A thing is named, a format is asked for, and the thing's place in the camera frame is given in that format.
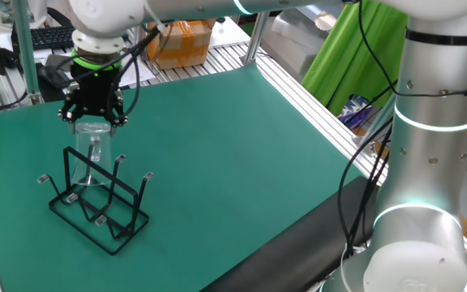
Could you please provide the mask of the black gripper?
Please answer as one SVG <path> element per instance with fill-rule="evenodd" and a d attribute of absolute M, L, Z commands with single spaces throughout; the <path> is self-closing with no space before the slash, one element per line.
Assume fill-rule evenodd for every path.
<path fill-rule="evenodd" d="M 117 129 L 127 124 L 124 113 L 123 93 L 120 89 L 110 92 L 117 86 L 114 84 L 119 69 L 114 68 L 93 73 L 70 84 L 66 90 L 64 104 L 58 111 L 58 117 L 68 124 L 71 134 L 75 133 L 75 122 L 81 114 L 106 116 L 110 123 L 110 136 L 114 137 Z"/>

